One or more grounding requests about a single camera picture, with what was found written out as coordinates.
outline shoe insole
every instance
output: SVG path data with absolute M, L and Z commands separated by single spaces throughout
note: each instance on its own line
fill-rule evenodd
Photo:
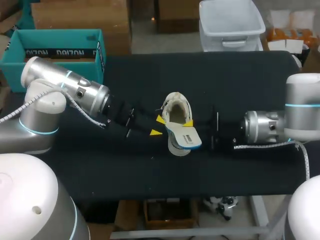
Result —
M 193 126 L 183 126 L 179 123 L 168 122 L 165 127 L 174 135 L 176 143 L 183 149 L 197 149 L 202 141 Z
M 177 124 L 186 123 L 185 112 L 179 104 L 175 104 L 172 106 L 172 109 L 169 113 L 169 121 Z

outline robotic arm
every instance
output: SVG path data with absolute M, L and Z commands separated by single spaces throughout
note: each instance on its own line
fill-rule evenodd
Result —
M 248 111 L 241 123 L 249 144 L 320 140 L 320 74 L 300 73 L 286 81 L 285 110 Z
M 106 128 L 111 121 L 129 128 L 134 122 L 132 105 L 110 95 L 107 86 L 40 57 L 25 65 L 21 84 L 27 88 L 25 104 L 0 119 L 0 153 L 41 154 L 48 151 L 59 128 L 68 98 L 92 123 Z M 106 123 L 90 116 L 104 115 Z

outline cable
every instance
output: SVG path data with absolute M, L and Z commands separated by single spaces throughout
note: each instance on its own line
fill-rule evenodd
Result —
M 70 100 L 70 102 L 74 105 L 74 107 L 86 118 L 88 119 L 91 123 L 99 126 L 99 127 L 105 127 L 106 124 L 98 122 L 96 120 L 93 120 L 87 113 L 85 113 L 85 111 L 83 111 L 81 109 L 81 107 L 75 102 L 75 100 L 71 97 L 71 95 L 69 93 L 67 93 L 67 90 L 64 88 L 61 88 L 57 85 L 51 84 L 50 82 L 47 82 L 43 79 L 36 79 L 34 80 L 34 82 L 38 82 L 41 84 L 44 84 L 48 87 L 51 87 L 51 89 L 43 91 L 42 93 L 40 93 L 39 95 L 35 96 L 34 98 L 32 98 L 30 101 L 26 102 L 25 104 L 23 104 L 21 107 L 19 107 L 18 109 L 16 109 L 15 111 L 11 112 L 10 114 L 8 114 L 7 116 L 4 116 L 3 118 L 0 119 L 0 124 L 2 124 L 3 122 L 12 119 L 13 117 L 15 117 L 16 115 L 20 114 L 24 109 L 26 109 L 27 107 L 29 107 L 31 104 L 33 104 L 35 101 L 39 100 L 40 98 L 42 98 L 43 96 L 49 94 L 49 93 L 53 93 L 53 92 L 60 92 L 62 93 L 66 98 L 68 98 Z
M 86 112 L 82 110 L 82 108 L 75 102 L 75 100 L 72 98 L 72 96 L 70 96 L 69 93 L 65 92 L 64 95 L 70 100 L 70 102 L 74 105 L 74 107 L 90 122 L 92 122 L 93 124 L 101 128 L 106 126 L 106 124 L 93 120 L 88 114 L 86 114 Z
M 234 150 L 240 150 L 240 149 L 268 149 L 268 148 L 276 148 L 281 147 L 289 144 L 295 144 L 295 148 L 299 151 L 299 147 L 302 149 L 303 157 L 304 157 L 304 166 L 305 166 L 305 179 L 306 181 L 310 179 L 310 165 L 309 165 L 309 157 L 307 153 L 307 149 L 304 146 L 304 144 L 308 143 L 301 143 L 299 141 L 286 141 L 276 144 L 270 144 L 270 145 L 238 145 L 234 146 Z
M 221 235 L 221 237 L 223 237 L 223 238 L 226 239 L 226 240 L 230 240 L 230 238 L 228 238 L 228 237 L 225 236 L 225 235 Z
M 26 109 L 27 107 L 32 105 L 35 101 L 39 100 L 43 96 L 45 96 L 45 95 L 47 95 L 49 93 L 52 93 L 52 92 L 56 92 L 56 90 L 51 89 L 51 90 L 48 90 L 48 91 L 44 91 L 44 92 L 40 93 L 39 95 L 35 96 L 34 98 L 32 98 L 30 101 L 28 101 L 25 104 L 23 104 L 18 109 L 16 109 L 13 112 L 9 113 L 7 116 L 4 116 L 3 118 L 1 118 L 0 119 L 0 124 L 4 123 L 5 121 L 8 121 L 9 119 L 12 119 L 16 115 L 20 114 L 24 109 Z
M 60 86 L 54 85 L 51 82 L 48 82 L 46 80 L 43 79 L 36 79 L 35 81 L 37 81 L 38 83 L 42 83 L 48 87 L 53 88 L 54 90 L 56 90 L 57 92 L 62 93 L 67 99 L 70 100 L 70 102 L 74 105 L 74 107 L 86 118 L 88 119 L 91 123 L 99 126 L 99 127 L 105 127 L 106 124 L 98 122 L 96 120 L 93 120 L 85 111 L 82 110 L 82 108 L 76 103 L 76 101 L 72 98 L 72 96 L 67 92 L 68 90 L 65 88 L 62 88 Z

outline black table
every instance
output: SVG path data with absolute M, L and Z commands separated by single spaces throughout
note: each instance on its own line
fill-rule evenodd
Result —
M 104 84 L 150 111 L 170 92 L 183 93 L 194 118 L 207 120 L 214 104 L 222 121 L 237 122 L 248 110 L 283 110 L 285 83 L 299 71 L 288 52 L 216 52 L 109 57 Z M 5 113 L 19 107 L 23 94 L 11 94 Z M 226 129 L 226 135 L 235 131 Z M 208 151 L 185 157 L 168 151 L 167 135 L 147 137 L 125 130 L 101 130 L 68 107 L 52 150 L 37 155 L 60 178 L 72 198 L 111 201 L 201 196 L 292 194 L 305 180 L 301 151 L 277 149 Z M 307 144 L 311 176 L 320 174 L 316 142 Z

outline white sneaker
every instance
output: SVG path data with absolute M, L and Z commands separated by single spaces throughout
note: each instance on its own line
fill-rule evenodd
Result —
M 161 109 L 169 135 L 168 148 L 173 155 L 182 157 L 201 146 L 201 139 L 193 127 L 191 107 L 185 96 L 179 92 L 170 93 Z

